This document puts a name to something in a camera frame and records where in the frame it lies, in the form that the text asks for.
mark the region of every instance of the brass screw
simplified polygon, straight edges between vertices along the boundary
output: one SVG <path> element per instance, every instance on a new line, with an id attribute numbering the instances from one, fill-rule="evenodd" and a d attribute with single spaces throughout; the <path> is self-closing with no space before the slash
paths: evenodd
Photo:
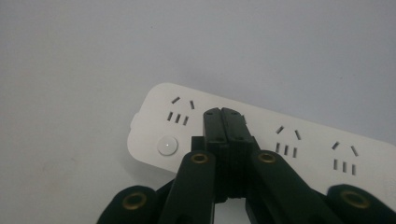
<path id="1" fill-rule="evenodd" d="M 146 194 L 138 191 L 135 193 L 132 193 L 124 198 L 122 201 L 122 206 L 126 210 L 136 210 L 140 207 L 143 207 L 148 200 L 148 197 Z"/>
<path id="2" fill-rule="evenodd" d="M 201 164 L 201 163 L 208 162 L 209 158 L 203 153 L 198 153 L 198 154 L 194 154 L 193 156 L 191 156 L 191 160 L 194 163 Z"/>
<path id="3" fill-rule="evenodd" d="M 352 190 L 342 191 L 341 197 L 346 203 L 349 203 L 350 205 L 357 208 L 364 209 L 370 206 L 370 202 L 365 197 Z"/>
<path id="4" fill-rule="evenodd" d="M 266 162 L 266 163 L 273 163 L 276 161 L 276 157 L 269 153 L 263 152 L 259 155 L 259 161 Z"/>

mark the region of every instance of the white table surface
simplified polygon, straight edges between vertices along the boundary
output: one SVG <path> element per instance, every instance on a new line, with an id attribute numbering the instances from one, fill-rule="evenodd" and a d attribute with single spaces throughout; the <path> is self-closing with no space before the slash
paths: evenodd
<path id="1" fill-rule="evenodd" d="M 126 146 L 162 82 L 396 145 L 396 1 L 0 1 L 0 223 L 94 223 L 172 179 Z"/>

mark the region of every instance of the power strip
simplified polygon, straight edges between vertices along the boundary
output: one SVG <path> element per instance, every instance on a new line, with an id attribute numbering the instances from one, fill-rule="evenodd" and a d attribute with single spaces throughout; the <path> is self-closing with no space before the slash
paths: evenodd
<path id="1" fill-rule="evenodd" d="M 281 155 L 312 188 L 349 184 L 396 210 L 396 147 L 171 83 L 154 87 L 131 123 L 128 148 L 144 163 L 177 172 L 203 135 L 203 114 L 214 107 L 241 113 L 261 149 Z"/>

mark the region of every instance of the extension socket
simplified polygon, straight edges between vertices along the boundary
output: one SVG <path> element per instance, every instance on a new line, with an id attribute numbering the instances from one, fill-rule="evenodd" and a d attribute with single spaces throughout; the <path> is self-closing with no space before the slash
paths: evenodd
<path id="1" fill-rule="evenodd" d="M 203 135 L 203 114 L 214 107 L 241 113 L 260 148 L 281 155 L 312 189 L 326 194 L 349 184 L 396 210 L 395 146 L 171 83 L 154 87 L 134 116 L 130 153 L 177 172 L 191 137 Z"/>

